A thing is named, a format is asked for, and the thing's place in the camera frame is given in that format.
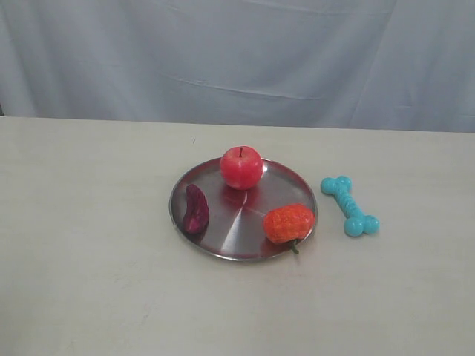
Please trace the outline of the light blue backdrop cloth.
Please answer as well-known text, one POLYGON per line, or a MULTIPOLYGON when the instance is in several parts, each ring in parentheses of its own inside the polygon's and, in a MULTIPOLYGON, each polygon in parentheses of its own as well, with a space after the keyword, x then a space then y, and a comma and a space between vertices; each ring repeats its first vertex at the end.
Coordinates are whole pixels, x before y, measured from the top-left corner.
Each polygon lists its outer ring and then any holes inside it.
POLYGON ((472 1, 3 1, 8 116, 474 130, 472 1))

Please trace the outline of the round stainless steel plate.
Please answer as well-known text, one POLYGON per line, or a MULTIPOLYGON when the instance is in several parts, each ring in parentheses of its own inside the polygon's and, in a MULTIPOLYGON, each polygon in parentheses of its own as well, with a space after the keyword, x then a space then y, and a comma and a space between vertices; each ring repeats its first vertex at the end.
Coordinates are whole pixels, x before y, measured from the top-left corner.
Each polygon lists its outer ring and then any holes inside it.
POLYGON ((263 229, 268 211, 300 203, 318 215, 317 200, 305 180, 272 160, 263 160, 263 176, 248 191, 230 188, 220 173, 220 158, 205 161, 185 172, 171 191, 169 212, 180 235, 210 255, 241 262, 256 262, 295 251, 298 243, 274 244, 263 229), (186 213, 186 188, 196 185, 206 198, 209 223, 199 234, 183 227, 186 213))

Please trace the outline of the dark purple sweet potato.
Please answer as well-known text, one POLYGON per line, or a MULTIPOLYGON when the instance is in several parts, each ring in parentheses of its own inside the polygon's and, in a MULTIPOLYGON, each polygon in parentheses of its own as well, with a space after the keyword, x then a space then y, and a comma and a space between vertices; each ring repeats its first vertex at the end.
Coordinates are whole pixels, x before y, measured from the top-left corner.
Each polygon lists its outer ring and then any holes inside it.
POLYGON ((205 194, 195 185, 186 187, 186 212, 183 227, 188 234, 200 234, 209 224, 209 207, 205 194))

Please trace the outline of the red apple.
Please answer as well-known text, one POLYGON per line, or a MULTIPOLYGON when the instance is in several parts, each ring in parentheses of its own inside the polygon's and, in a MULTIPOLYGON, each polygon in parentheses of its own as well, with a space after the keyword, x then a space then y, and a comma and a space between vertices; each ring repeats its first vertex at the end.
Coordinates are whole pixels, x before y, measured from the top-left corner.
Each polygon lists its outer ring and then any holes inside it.
POLYGON ((220 173, 229 187, 248 190, 255 187, 263 176, 263 159, 250 146, 236 146, 221 157, 220 173))

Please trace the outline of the teal toy bone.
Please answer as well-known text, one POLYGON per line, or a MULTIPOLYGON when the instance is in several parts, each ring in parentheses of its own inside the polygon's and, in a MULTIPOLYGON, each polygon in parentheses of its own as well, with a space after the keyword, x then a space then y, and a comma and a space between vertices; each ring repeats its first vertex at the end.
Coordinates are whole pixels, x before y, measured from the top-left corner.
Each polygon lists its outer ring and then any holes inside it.
POLYGON ((326 177, 320 184, 321 192, 332 196, 346 217, 344 233, 349 237, 360 237, 362 234, 376 234, 380 222, 373 215, 365 214, 351 195, 353 183, 347 176, 336 178, 326 177))

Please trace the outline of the orange toy strawberry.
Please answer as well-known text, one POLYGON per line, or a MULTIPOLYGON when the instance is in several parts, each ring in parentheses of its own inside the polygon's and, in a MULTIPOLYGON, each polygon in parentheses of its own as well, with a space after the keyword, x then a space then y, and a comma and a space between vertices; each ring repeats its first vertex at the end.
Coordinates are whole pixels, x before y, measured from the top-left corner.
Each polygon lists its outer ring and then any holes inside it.
POLYGON ((276 245, 289 244, 299 254, 297 244, 313 230, 315 214, 300 203, 284 205, 269 211, 263 218, 266 238, 276 245))

